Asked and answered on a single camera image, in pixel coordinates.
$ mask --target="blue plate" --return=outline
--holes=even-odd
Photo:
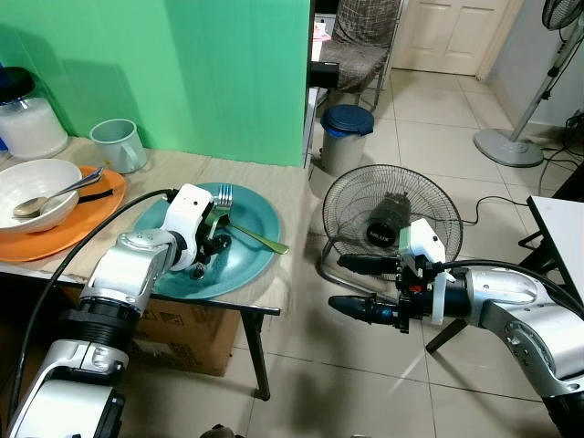
[[[219,193],[219,182],[197,184],[213,196]],[[262,196],[245,187],[233,186],[234,203],[229,218],[235,223],[275,241],[280,240],[280,222],[272,206]],[[134,230],[160,228],[168,203],[159,201],[146,210]],[[252,237],[234,228],[219,228],[215,235],[228,234],[231,245],[213,255],[204,278],[193,280],[192,269],[170,271],[154,286],[157,295],[181,300],[217,297],[231,292],[256,278],[274,257],[274,253]]]

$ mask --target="orange tray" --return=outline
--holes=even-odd
[[[79,166],[83,176],[95,171],[95,167]],[[28,262],[51,256],[76,244],[79,240],[115,212],[126,193],[123,177],[105,170],[99,182],[81,189],[79,196],[88,196],[113,189],[113,194],[95,201],[79,203],[65,222],[39,233],[0,233],[0,261]]]

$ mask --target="black lid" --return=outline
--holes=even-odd
[[[0,68],[0,103],[20,99],[33,89],[35,89],[35,81],[25,68]]]
[[[325,112],[323,126],[367,135],[373,132],[373,114],[357,105],[336,105]]]

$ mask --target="white wall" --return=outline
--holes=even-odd
[[[545,78],[559,45],[558,31],[541,23],[544,0],[526,0],[487,78],[507,116],[515,125]],[[569,30],[562,31],[569,35]],[[532,117],[532,123],[563,126],[575,110],[584,107],[584,44],[552,91]]]

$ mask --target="trash bin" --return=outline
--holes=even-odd
[[[359,166],[366,135],[373,132],[373,115],[357,105],[336,105],[320,120],[325,130],[322,165],[326,173],[340,176]]]

